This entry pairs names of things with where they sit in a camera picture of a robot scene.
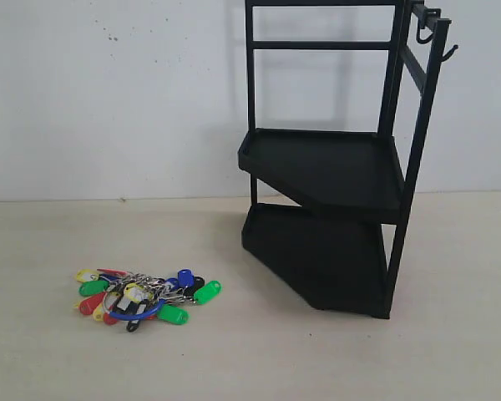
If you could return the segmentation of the colourful key tag bunch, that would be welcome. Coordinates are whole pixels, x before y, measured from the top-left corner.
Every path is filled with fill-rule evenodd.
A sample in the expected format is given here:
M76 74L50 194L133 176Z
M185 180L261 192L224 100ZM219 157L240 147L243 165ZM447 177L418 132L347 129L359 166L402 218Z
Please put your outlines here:
M82 297L74 308L107 326L122 322L127 332L136 332L145 321L184 325L190 320L185 305L205 305L222 291L220 282L206 281L190 269L182 269L173 277L82 269L74 279Z

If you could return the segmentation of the black metal shelf rack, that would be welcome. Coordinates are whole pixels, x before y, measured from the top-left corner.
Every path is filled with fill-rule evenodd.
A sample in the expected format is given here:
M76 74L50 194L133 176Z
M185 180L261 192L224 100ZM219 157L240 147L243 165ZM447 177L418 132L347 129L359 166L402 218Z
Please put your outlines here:
M393 3L387 41L262 41L245 3L250 177L243 248L310 306L387 319L451 20L422 1ZM377 130L260 128L258 50L385 51Z

